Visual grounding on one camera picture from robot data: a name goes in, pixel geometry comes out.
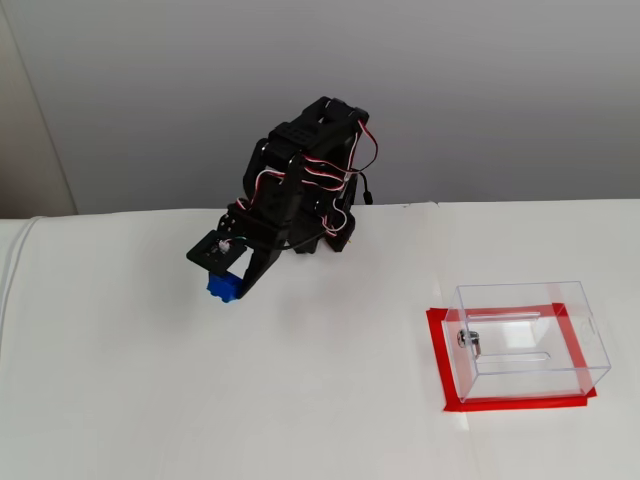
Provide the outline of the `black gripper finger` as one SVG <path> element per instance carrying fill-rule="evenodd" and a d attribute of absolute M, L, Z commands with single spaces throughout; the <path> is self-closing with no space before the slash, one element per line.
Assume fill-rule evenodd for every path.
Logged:
<path fill-rule="evenodd" d="M 242 299 L 271 266 L 271 251 L 256 249 L 253 251 L 247 269 L 238 287 L 238 299 Z"/>
<path fill-rule="evenodd" d="M 238 203 L 227 206 L 227 211 L 219 219 L 217 231 L 221 233 L 243 233 L 246 209 Z"/>

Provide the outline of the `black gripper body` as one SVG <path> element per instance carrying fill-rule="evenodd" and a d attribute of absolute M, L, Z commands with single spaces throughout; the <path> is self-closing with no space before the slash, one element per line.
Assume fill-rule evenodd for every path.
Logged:
<path fill-rule="evenodd" d="M 233 209 L 233 239 L 252 248 L 282 251 L 284 231 L 259 211 Z"/>

